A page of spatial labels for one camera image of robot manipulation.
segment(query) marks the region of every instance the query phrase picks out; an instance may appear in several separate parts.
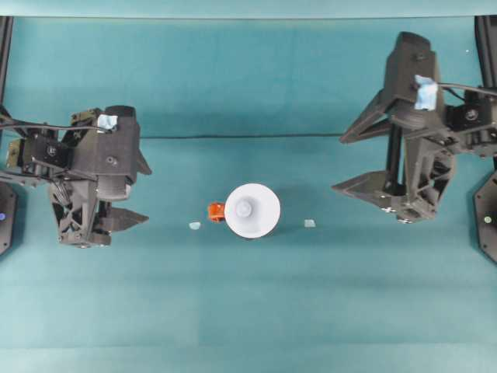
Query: small white cube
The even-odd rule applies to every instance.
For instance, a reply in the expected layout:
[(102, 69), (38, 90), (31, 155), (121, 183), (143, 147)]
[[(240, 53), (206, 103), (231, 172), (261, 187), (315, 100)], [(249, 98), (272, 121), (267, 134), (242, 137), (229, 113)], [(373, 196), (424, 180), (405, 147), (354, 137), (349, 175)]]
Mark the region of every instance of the small white cube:
[(193, 221), (193, 222), (189, 223), (188, 226), (191, 230), (198, 231), (200, 229), (200, 227), (202, 226), (202, 223), (200, 223), (199, 221)]
[(305, 228), (316, 228), (316, 222), (314, 219), (305, 219), (304, 220), (304, 227)]

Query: cable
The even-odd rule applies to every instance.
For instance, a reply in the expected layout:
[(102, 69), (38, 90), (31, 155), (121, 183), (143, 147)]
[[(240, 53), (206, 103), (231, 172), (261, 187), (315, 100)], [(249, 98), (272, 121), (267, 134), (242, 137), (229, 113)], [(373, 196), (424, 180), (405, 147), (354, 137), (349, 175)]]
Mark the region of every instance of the cable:
[(100, 127), (95, 126), (80, 126), (80, 127), (68, 127), (68, 126), (54, 126), (51, 124), (39, 124), (39, 123), (31, 123), (24, 122), (22, 120), (15, 120), (7, 117), (0, 116), (0, 130), (15, 130), (20, 128), (33, 128), (33, 129), (41, 129), (41, 130), (54, 130), (54, 131), (81, 131), (81, 130), (98, 130), (104, 131), (106, 133), (111, 132), (110, 130), (106, 130)]
[(463, 89), (464, 91), (478, 92), (487, 96), (497, 96), (497, 91), (492, 91), (491, 89), (472, 87), (470, 85), (455, 84), (455, 83), (438, 83), (438, 86), (446, 90), (455, 88), (455, 89)]
[(339, 138), (339, 133), (316, 134), (195, 134), (190, 136), (141, 136), (142, 140), (197, 140), (218, 138)]
[(452, 96), (457, 97), (458, 99), (462, 99), (463, 101), (465, 101), (465, 102), (466, 102), (466, 99), (465, 99), (463, 96), (459, 95), (459, 94), (458, 94), (456, 91), (454, 91), (452, 88), (445, 88), (445, 90), (446, 90), (446, 91), (448, 91), (448, 93), (450, 93)]

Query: blue tape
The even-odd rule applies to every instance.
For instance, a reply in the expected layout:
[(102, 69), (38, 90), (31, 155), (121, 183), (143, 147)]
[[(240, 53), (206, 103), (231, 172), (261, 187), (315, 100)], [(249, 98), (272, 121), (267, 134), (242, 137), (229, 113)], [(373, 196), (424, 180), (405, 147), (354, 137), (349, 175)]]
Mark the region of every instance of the blue tape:
[(414, 79), (419, 86), (414, 108), (416, 110), (435, 110), (438, 84), (433, 79), (421, 75), (415, 75)]

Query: black metal frame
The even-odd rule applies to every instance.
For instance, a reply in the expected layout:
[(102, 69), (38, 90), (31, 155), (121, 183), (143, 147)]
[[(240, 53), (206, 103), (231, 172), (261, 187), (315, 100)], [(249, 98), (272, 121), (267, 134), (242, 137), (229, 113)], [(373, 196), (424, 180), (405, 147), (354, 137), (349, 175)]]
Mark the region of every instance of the black metal frame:
[[(474, 18), (474, 35), (483, 86), (497, 89), (497, 16)], [(474, 194), (474, 211), (481, 250), (497, 262), (497, 157), (496, 172)]]
[[(0, 17), (0, 109), (3, 108), (7, 65), (9, 63), (10, 41), (12, 39), (12, 17)], [(17, 193), (7, 183), (0, 182), (0, 254), (12, 244), (12, 231), (16, 219)]]

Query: small object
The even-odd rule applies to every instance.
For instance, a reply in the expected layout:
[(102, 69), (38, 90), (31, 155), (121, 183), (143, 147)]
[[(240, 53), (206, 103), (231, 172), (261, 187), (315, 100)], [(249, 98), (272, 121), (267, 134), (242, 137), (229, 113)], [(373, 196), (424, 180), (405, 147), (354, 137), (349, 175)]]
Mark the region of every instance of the small object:
[(221, 202), (213, 202), (208, 207), (209, 219), (214, 223), (224, 221), (224, 204)]
[(111, 131), (117, 125), (117, 115), (100, 114), (99, 118), (96, 121), (96, 125), (98, 128)]
[(192, 231), (198, 231), (202, 226), (202, 223), (200, 223), (199, 221), (193, 221), (189, 223), (188, 226)]
[(435, 110), (438, 84), (433, 79), (421, 75), (414, 75), (414, 79), (419, 86), (414, 108), (416, 110)]
[(246, 239), (258, 239), (269, 234), (280, 220), (278, 196), (262, 184), (239, 186), (228, 196), (226, 203), (209, 205), (209, 219), (226, 221), (228, 227)]
[(316, 228), (314, 219), (304, 219), (304, 228)]

